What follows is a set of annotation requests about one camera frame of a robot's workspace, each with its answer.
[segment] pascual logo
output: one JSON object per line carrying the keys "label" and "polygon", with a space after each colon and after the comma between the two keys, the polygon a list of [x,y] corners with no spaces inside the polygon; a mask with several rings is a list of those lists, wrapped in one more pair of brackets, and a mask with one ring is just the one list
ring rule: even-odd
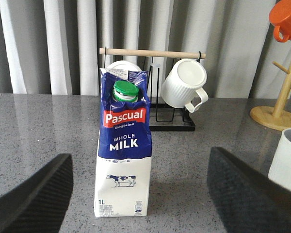
{"label": "pascual logo", "polygon": [[125,110],[119,113],[114,113],[113,111],[105,110],[103,113],[103,125],[107,128],[112,128],[114,125],[118,125],[120,123],[129,121],[145,123],[146,109],[138,108],[136,110]]}

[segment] wooden peg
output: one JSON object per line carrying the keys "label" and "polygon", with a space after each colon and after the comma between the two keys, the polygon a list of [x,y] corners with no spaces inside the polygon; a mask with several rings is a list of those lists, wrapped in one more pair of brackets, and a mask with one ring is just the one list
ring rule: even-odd
{"label": "wooden peg", "polygon": [[196,58],[205,59],[205,53],[193,52],[172,52],[172,51],[155,51],[155,50],[124,50],[124,49],[105,49],[99,48],[99,54],[109,55],[127,55],[142,57],[172,57],[172,58]]}
{"label": "wooden peg", "polygon": [[290,74],[290,71],[288,69],[286,69],[285,67],[283,67],[281,64],[279,64],[278,62],[272,62],[273,65],[275,65],[276,67],[278,67],[279,69],[281,69],[283,72],[285,72],[286,74]]}

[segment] white ribbed mug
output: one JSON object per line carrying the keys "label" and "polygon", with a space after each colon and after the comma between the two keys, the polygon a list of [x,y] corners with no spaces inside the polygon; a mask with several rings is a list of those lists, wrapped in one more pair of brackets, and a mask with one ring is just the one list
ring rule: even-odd
{"label": "white ribbed mug", "polygon": [[[163,100],[174,108],[186,107],[190,113],[197,111],[208,100],[202,88],[207,80],[204,67],[192,59],[182,59],[174,67],[162,84]],[[191,101],[200,97],[200,103],[193,106]]]}
{"label": "white ribbed mug", "polygon": [[291,128],[282,131],[268,178],[291,191]]}

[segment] orange mug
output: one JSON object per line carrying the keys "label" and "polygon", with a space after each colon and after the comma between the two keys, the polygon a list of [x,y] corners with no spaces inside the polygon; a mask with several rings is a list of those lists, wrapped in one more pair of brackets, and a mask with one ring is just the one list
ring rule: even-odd
{"label": "orange mug", "polygon": [[281,0],[271,10],[269,20],[274,25],[274,37],[278,42],[291,40],[291,0]]}

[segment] table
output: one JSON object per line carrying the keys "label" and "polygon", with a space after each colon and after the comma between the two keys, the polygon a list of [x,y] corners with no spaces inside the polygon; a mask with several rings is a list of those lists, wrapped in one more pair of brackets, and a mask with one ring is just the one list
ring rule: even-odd
{"label": "table", "polygon": [[148,216],[95,218],[99,97],[0,94],[0,196],[68,152],[74,190],[60,232],[224,233],[207,189],[210,149],[224,147],[267,175],[281,132],[257,124],[249,112],[274,104],[210,98],[190,115],[194,132],[152,132]]}

